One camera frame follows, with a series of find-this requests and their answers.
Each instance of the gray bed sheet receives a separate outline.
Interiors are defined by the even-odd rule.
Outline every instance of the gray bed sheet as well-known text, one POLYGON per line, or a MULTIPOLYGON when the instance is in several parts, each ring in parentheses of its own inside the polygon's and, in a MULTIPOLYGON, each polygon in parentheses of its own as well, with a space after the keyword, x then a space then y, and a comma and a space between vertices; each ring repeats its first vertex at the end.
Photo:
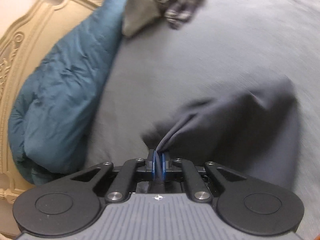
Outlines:
POLYGON ((320 0, 206 0, 178 31, 159 22, 124 40, 94 120, 86 166, 146 157, 140 134, 194 98, 286 75, 302 115, 294 190, 305 216, 298 234, 314 239, 320 233, 319 22, 320 0))

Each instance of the bed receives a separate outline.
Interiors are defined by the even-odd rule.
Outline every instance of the bed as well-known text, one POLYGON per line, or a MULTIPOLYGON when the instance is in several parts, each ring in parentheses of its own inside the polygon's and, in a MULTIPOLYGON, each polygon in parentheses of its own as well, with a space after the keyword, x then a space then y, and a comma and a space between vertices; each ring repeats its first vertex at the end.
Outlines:
MULTIPOLYGON (((10 179, 0 197, 10 203, 32 187, 17 172, 8 147, 7 118, 14 98, 55 41, 101 2, 64 0, 53 6, 39 0, 1 39, 1 60, 8 62, 3 49, 14 51, 12 64, 2 65, 0 75, 5 80, 0 172, 10 179), (61 29, 52 28, 61 20, 61 29)), ((178 31, 160 21, 124 40, 94 119, 86 167, 146 157, 140 134, 191 99, 286 75, 296 87, 302 116, 294 190, 304 202, 305 216, 298 234, 313 239, 320 222, 319 20, 320 0, 206 0, 178 31)))

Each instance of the cream carved headboard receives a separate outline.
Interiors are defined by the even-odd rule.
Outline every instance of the cream carved headboard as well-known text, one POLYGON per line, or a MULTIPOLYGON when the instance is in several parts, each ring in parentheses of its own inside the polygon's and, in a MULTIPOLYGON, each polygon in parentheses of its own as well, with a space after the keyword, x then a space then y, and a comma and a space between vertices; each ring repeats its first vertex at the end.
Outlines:
POLYGON ((63 0, 53 6, 37 0, 28 13, 16 20, 0 39, 0 173, 9 178, 0 198, 9 203, 33 187, 18 172, 8 142, 8 118, 25 79, 52 46, 87 18, 103 0, 63 0))

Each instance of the blue comforter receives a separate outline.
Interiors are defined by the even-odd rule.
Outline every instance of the blue comforter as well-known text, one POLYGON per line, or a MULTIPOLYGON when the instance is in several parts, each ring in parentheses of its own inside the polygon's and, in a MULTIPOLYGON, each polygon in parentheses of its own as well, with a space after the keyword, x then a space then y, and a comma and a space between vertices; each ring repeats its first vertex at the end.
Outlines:
POLYGON ((105 0, 59 40, 27 78, 9 119, 23 177, 48 182, 81 168, 86 134, 121 41, 126 0, 105 0))

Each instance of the wooden headboard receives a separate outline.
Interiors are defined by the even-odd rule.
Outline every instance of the wooden headboard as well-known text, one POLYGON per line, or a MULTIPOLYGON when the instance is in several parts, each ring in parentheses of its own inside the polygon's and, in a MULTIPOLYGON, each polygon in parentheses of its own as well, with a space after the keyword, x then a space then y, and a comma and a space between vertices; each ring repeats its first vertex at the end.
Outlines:
POLYGON ((0 198, 9 203, 33 187, 18 172, 8 142, 8 118, 25 79, 39 65, 53 45, 87 18, 103 0, 63 0, 53 6, 37 0, 0 39, 0 173, 9 178, 0 198))

